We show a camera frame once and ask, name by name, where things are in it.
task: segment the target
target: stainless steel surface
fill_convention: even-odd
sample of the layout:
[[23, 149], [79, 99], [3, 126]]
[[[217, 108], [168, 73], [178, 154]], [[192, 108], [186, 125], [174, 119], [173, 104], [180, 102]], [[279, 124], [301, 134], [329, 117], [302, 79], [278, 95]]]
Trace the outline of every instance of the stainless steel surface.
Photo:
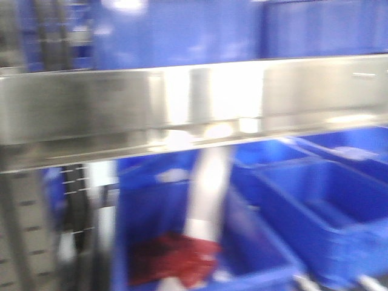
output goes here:
[[388, 121], [388, 55], [0, 78], [12, 172]]
[[0, 68], [24, 65], [16, 25], [14, 0], [0, 1]]
[[0, 216], [19, 291], [58, 289], [49, 215], [39, 171], [0, 175]]

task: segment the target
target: metal shelving unit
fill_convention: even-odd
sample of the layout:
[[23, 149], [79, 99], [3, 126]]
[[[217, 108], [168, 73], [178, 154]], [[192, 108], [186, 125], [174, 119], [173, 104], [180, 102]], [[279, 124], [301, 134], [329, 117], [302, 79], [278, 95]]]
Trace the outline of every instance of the metal shelving unit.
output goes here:
[[[388, 123], [388, 55], [20, 73], [12, 5], [4, 3], [0, 270], [11, 279], [0, 277], [1, 290], [51, 291], [61, 283], [39, 169]], [[61, 29], [57, 41], [69, 46]], [[69, 48], [62, 52], [69, 68]], [[96, 216], [105, 210], [112, 214], [102, 208]]]

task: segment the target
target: white object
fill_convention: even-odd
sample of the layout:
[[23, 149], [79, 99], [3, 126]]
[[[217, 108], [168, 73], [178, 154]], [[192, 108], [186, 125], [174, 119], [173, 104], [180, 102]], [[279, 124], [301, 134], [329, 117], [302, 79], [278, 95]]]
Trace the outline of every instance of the white object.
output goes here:
[[358, 278], [358, 282], [367, 291], [388, 291], [388, 288], [382, 286], [377, 279], [369, 277], [369, 276], [366, 276], [366, 275], [361, 275]]
[[293, 278], [303, 291], [321, 291], [317, 283], [311, 281], [306, 275], [295, 275]]
[[[202, 149], [193, 169], [184, 234], [218, 241], [222, 230], [222, 201], [230, 176], [231, 147]], [[184, 291], [178, 278], [166, 278], [158, 291]]]

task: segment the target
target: red cloth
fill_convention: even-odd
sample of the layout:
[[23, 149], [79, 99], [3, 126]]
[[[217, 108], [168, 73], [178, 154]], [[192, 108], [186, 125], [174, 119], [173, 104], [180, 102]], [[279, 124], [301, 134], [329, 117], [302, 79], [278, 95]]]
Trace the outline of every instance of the red cloth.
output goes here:
[[216, 267], [216, 242], [178, 233], [136, 244], [130, 254], [130, 285], [177, 276], [189, 288], [206, 279]]

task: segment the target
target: blue plastic crate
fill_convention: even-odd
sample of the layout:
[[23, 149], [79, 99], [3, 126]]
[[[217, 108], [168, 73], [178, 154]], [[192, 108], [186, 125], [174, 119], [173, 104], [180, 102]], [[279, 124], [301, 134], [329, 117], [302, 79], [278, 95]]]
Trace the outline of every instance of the blue plastic crate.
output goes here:
[[244, 195], [253, 199], [257, 196], [253, 187], [254, 169], [317, 158], [313, 153], [276, 139], [240, 144], [236, 146], [230, 180], [239, 183], [244, 188]]
[[262, 2], [93, 0], [97, 69], [258, 58]]
[[[311, 269], [333, 289], [360, 275], [388, 273], [388, 186], [330, 161], [257, 171], [247, 197]], [[242, 194], [244, 189], [234, 183]]]
[[269, 0], [263, 57], [385, 52], [385, 0]]
[[291, 139], [325, 159], [388, 182], [388, 128], [366, 127]]
[[187, 180], [197, 156], [197, 150], [189, 150], [119, 159], [117, 172], [120, 187], [134, 190], [160, 182]]
[[61, 170], [60, 167], [41, 170], [45, 197], [58, 230], [61, 229], [65, 209], [65, 186]]
[[[120, 187], [112, 290], [156, 290], [158, 282], [128, 286], [129, 247], [167, 231], [182, 232], [188, 183], [162, 183], [138, 190]], [[223, 207], [218, 266], [207, 287], [198, 290], [291, 290], [293, 275], [303, 271], [302, 264], [232, 190]]]

